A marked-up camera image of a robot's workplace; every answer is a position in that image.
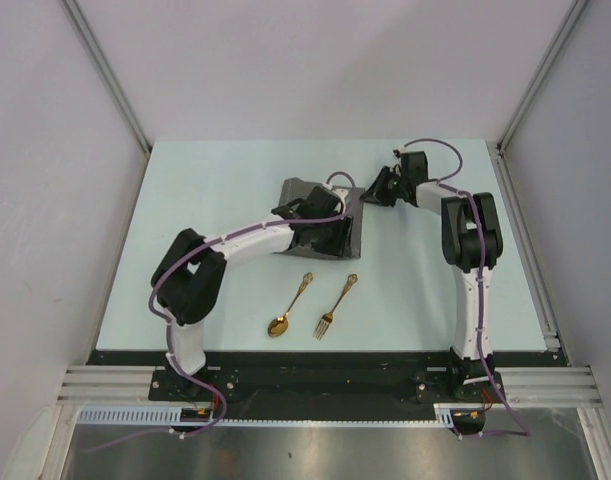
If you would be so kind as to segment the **gold fork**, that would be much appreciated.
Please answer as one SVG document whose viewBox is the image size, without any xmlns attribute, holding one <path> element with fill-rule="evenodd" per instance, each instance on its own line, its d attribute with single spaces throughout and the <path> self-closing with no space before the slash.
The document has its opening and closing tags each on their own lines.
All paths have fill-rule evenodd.
<svg viewBox="0 0 611 480">
<path fill-rule="evenodd" d="M 352 273 L 347 277 L 347 280 L 343 286 L 343 289 L 338 299 L 334 303 L 333 307 L 328 312 L 323 314 L 321 318 L 319 319 L 313 331 L 314 339 L 321 340 L 325 336 L 326 332 L 328 331 L 329 327 L 331 326 L 331 324 L 334 321 L 334 315 L 340 303 L 343 301 L 344 297 L 348 294 L 348 292 L 352 289 L 352 287 L 357 282 L 358 282 L 358 275 L 356 273 Z"/>
</svg>

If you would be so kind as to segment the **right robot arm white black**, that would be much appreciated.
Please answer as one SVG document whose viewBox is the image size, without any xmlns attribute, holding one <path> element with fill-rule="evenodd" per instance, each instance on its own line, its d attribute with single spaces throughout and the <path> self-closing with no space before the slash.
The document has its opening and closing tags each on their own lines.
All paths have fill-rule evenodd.
<svg viewBox="0 0 611 480">
<path fill-rule="evenodd" d="M 446 388 L 458 401 L 496 400 L 502 387 L 495 376 L 489 339 L 488 300 L 503 238 L 494 197 L 430 178 L 422 151 L 396 150 L 394 156 L 398 163 L 382 168 L 361 200 L 389 207 L 402 200 L 438 215 L 443 257 L 452 267 L 456 286 L 456 327 Z"/>
</svg>

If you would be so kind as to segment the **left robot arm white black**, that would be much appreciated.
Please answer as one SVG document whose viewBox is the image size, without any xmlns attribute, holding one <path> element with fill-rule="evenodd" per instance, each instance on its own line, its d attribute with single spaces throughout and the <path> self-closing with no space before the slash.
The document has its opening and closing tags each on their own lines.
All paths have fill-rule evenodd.
<svg viewBox="0 0 611 480">
<path fill-rule="evenodd" d="M 177 234 L 151 277 L 148 308 L 165 322 L 171 387 L 182 398 L 206 387 L 204 324 L 216 307 L 225 275 L 260 256 L 298 247 L 338 246 L 351 237 L 360 205 L 353 189 L 316 184 L 304 198 L 279 205 L 256 223 L 221 235 L 188 228 Z"/>
</svg>

